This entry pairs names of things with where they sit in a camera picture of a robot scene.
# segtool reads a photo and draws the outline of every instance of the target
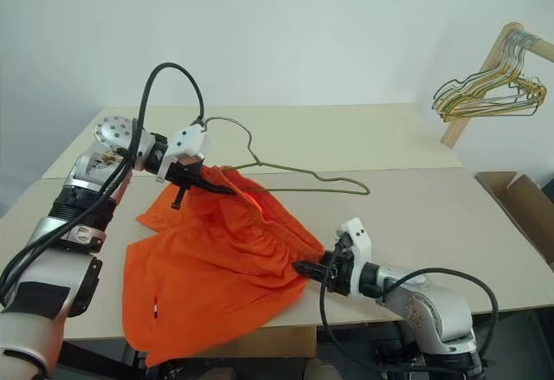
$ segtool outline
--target orange garment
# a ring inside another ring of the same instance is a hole
[[[157,235],[127,248],[123,327],[146,364],[187,357],[256,330],[296,301],[306,280],[293,261],[325,248],[268,192],[238,171],[204,167],[234,196],[168,186],[137,219]]]

